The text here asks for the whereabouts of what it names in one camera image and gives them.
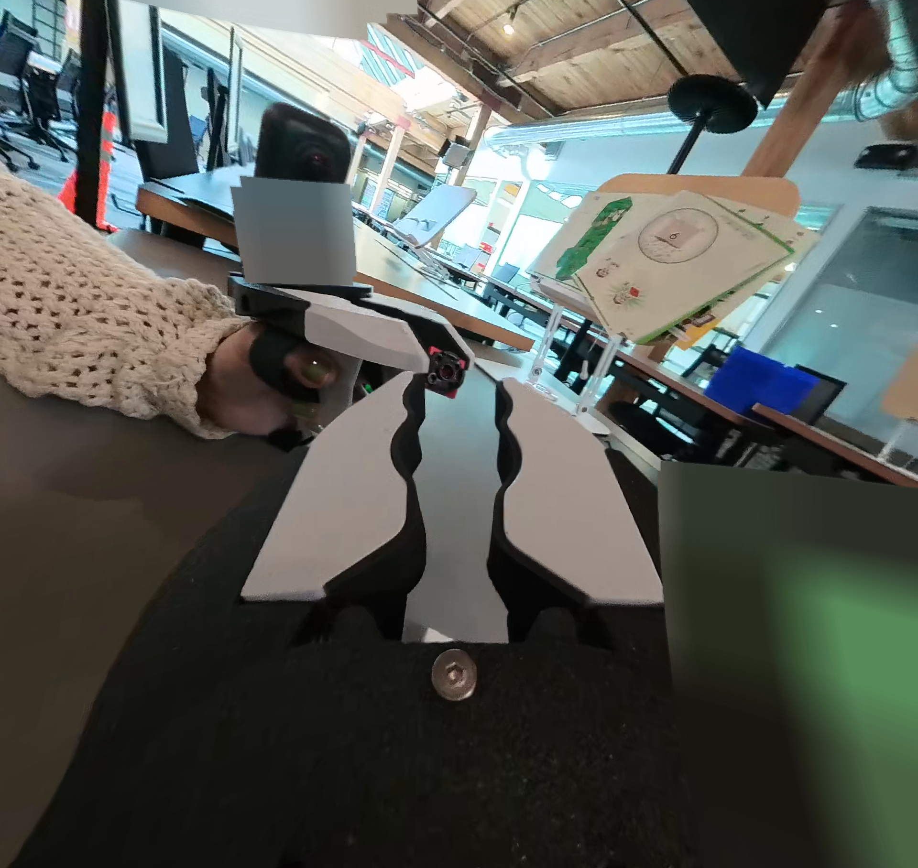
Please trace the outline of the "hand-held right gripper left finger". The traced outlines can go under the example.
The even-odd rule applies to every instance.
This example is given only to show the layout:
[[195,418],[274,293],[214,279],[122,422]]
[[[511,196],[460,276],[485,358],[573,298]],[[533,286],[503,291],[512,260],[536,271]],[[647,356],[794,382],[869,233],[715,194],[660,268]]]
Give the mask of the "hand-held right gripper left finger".
[[425,380],[404,371],[339,415],[307,450],[240,598],[365,608],[402,640],[427,561],[414,473]]

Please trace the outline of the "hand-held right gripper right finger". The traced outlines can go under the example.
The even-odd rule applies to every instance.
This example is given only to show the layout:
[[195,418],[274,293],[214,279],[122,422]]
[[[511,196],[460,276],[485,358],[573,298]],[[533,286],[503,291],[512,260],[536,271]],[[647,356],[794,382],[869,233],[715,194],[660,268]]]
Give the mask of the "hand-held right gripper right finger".
[[598,436],[520,380],[496,385],[499,489],[487,571],[510,642],[545,611],[567,611],[592,637],[614,615],[663,613],[655,564]]

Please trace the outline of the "red and black lego piece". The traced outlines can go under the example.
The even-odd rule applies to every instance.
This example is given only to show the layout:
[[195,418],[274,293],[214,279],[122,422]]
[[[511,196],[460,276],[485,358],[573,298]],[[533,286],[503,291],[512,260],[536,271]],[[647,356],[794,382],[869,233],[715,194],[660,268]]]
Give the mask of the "red and black lego piece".
[[472,359],[434,346],[428,349],[429,368],[425,388],[447,399],[454,399],[465,381]]

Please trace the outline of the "person's left forearm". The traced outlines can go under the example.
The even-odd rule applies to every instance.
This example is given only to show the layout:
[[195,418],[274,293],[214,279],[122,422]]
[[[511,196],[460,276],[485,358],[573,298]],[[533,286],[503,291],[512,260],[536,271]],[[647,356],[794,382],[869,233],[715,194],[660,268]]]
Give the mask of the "person's left forearm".
[[218,288],[157,276],[2,169],[1,374],[17,391],[227,438],[199,415],[197,385],[246,324]]

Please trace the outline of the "lego instruction booklet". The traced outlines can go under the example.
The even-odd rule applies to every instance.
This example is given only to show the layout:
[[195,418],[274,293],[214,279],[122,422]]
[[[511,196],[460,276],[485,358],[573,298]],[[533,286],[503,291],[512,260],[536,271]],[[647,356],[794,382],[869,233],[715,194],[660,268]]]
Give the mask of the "lego instruction booklet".
[[646,344],[724,317],[817,240],[793,218],[723,197],[594,192],[528,274],[548,297],[585,302],[607,333]]

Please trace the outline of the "long wooden desk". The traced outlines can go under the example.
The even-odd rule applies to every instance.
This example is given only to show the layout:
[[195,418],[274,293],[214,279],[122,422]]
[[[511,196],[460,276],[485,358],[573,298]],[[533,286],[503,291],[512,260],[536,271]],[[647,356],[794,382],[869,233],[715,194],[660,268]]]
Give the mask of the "long wooden desk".
[[[544,325],[547,329],[551,312],[555,309],[553,303],[543,299],[538,293],[524,293],[512,288],[498,279],[482,275],[480,281],[485,285],[482,297],[486,301],[500,303],[501,316],[506,316],[510,311],[526,314],[534,312],[534,322]],[[590,365],[592,350],[598,350],[594,370],[599,370],[600,356],[603,348],[608,344],[607,337],[601,329],[601,324],[594,318],[590,306],[584,307],[587,313],[583,315],[577,298],[572,300],[569,291],[561,293],[561,318],[558,327],[569,329],[573,338],[568,342],[563,352],[558,352],[559,365],[557,371],[544,371],[542,378],[548,374],[546,383],[557,379],[562,386],[567,385],[567,377],[580,369],[583,360]],[[638,409],[629,411],[631,418],[634,413],[642,412],[642,417],[651,418],[646,411],[640,408],[644,402],[656,405],[656,415],[664,414],[664,420],[674,419],[683,427],[687,426],[694,432],[691,442],[686,442],[672,433],[670,438],[675,438],[679,446],[667,448],[662,452],[652,447],[651,441],[645,434],[633,434],[630,428],[619,423],[621,411],[618,415],[608,415],[607,410],[600,407],[600,400],[593,404],[599,413],[601,421],[614,422],[621,430],[627,431],[633,440],[639,442],[644,448],[650,450],[652,459],[663,459],[666,455],[671,459],[707,462],[727,465],[746,465],[760,449],[774,449],[777,456],[777,466],[774,469],[790,469],[809,474],[834,475],[847,478],[862,479],[869,482],[885,482],[889,484],[917,486],[916,473],[895,468],[886,461],[880,461],[878,456],[868,454],[855,445],[839,438],[834,438],[831,432],[820,427],[809,426],[794,415],[779,413],[771,407],[757,403],[748,413],[736,413],[730,408],[709,399],[705,392],[686,379],[675,376],[661,365],[650,361],[647,357],[634,354],[634,347],[620,347],[612,358],[611,371],[606,376],[611,376],[613,382],[610,390],[621,385],[625,395],[620,395],[616,390],[610,397],[613,403],[625,403],[628,394],[634,395],[633,403]]]
[[[152,180],[137,190],[139,212],[173,228],[237,245],[230,189],[254,167],[233,165],[212,173]],[[387,296],[412,301],[449,320],[453,326],[484,341],[501,343],[527,353],[534,338],[456,285],[430,280],[416,260],[359,221],[353,222],[357,282],[372,285]]]

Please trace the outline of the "white laptop on stand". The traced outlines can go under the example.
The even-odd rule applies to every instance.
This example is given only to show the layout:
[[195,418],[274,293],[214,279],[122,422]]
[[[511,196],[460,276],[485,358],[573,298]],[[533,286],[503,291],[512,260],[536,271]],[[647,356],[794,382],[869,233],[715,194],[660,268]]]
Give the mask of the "white laptop on stand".
[[389,232],[407,246],[433,280],[446,278],[445,269],[431,254],[429,245],[470,207],[477,197],[476,189],[442,184],[433,188],[412,210],[397,220]]

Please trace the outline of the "clear acrylic booklet stand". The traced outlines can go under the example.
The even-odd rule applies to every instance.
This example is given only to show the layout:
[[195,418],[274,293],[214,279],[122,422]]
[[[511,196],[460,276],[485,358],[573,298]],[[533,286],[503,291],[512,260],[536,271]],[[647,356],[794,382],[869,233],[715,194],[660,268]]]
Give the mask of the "clear acrylic booklet stand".
[[[600,387],[623,345],[621,336],[609,336],[590,298],[577,284],[535,275],[533,291],[550,305],[542,338],[535,350],[520,356],[517,365],[483,362],[494,382],[515,381],[547,403],[574,417],[588,432],[608,440],[625,441],[625,432],[598,409]],[[566,315],[581,323],[559,359],[547,366],[548,355]]]

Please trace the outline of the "black high-back chair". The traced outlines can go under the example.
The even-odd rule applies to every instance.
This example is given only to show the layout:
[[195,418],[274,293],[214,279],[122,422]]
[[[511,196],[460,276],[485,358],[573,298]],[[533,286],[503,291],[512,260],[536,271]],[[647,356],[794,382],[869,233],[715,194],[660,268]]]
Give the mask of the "black high-back chair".
[[167,47],[163,56],[168,139],[165,143],[138,141],[133,145],[145,183],[199,172],[187,111],[183,63]]

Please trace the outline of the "orange traffic cone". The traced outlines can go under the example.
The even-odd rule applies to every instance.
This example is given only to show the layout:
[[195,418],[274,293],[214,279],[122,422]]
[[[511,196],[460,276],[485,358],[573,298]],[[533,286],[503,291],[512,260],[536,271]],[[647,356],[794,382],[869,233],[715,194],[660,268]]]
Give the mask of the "orange traffic cone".
[[[114,130],[117,127],[117,117],[110,111],[108,106],[104,107],[102,115],[100,154],[99,154],[99,179],[98,179],[98,202],[96,213],[97,230],[114,234],[119,229],[111,224],[107,219],[107,203],[109,198],[109,180],[111,173],[112,161],[114,158]],[[74,170],[67,178],[63,189],[58,193],[57,199],[63,204],[68,212],[75,214],[76,199],[76,181],[77,170]]]

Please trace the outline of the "black pole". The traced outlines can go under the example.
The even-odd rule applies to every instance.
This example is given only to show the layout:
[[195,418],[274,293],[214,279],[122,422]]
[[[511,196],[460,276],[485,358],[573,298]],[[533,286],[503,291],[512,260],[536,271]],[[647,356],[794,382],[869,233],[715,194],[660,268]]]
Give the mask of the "black pole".
[[102,124],[109,63],[106,0],[81,0],[80,58],[77,94],[75,214],[98,230]]

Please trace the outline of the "black office chair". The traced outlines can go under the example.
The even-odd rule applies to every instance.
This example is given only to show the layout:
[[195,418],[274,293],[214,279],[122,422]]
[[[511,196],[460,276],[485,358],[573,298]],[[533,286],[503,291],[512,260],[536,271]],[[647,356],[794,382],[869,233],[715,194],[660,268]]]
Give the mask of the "black office chair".
[[69,51],[60,63],[45,57],[35,31],[5,11],[1,22],[1,157],[15,174],[20,162],[32,171],[40,164],[13,144],[11,133],[57,151],[66,163],[75,154],[75,137],[60,135],[53,125],[75,132],[78,119],[77,92],[82,61]]

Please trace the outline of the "light wooden board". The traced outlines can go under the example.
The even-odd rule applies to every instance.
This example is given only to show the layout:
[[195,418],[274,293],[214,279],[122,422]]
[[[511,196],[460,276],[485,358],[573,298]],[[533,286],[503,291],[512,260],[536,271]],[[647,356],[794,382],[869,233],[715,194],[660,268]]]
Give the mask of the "light wooden board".
[[598,188],[602,194],[676,195],[692,192],[777,213],[794,219],[800,206],[798,187],[786,178],[690,174],[622,174]]

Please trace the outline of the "black floor lamp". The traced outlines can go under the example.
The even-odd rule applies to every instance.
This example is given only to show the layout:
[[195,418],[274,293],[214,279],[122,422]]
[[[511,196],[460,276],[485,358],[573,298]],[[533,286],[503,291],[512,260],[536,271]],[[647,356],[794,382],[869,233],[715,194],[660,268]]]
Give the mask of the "black floor lamp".
[[671,114],[689,126],[667,170],[678,174],[704,132],[732,135],[749,128],[757,117],[758,104],[752,94],[736,82],[719,75],[695,74],[680,78],[667,94]]

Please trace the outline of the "silver ventilation duct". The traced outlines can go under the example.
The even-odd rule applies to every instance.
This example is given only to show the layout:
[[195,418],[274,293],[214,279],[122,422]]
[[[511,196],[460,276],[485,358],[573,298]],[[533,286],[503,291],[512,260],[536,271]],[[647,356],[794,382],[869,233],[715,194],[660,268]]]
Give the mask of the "silver ventilation duct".
[[[743,84],[736,83],[747,90]],[[886,117],[914,103],[916,90],[916,60],[897,61],[834,95],[821,120],[830,123],[865,123]],[[789,94],[778,94],[767,105],[762,105],[755,99],[759,112],[749,128],[772,126],[787,107],[788,99]],[[489,129],[485,135],[484,145],[489,151],[510,157],[535,145],[550,146],[568,141],[655,136],[683,133],[688,130],[689,126],[674,117],[667,105],[666,110],[661,112],[601,117],[593,115],[583,118],[557,117],[526,126]]]

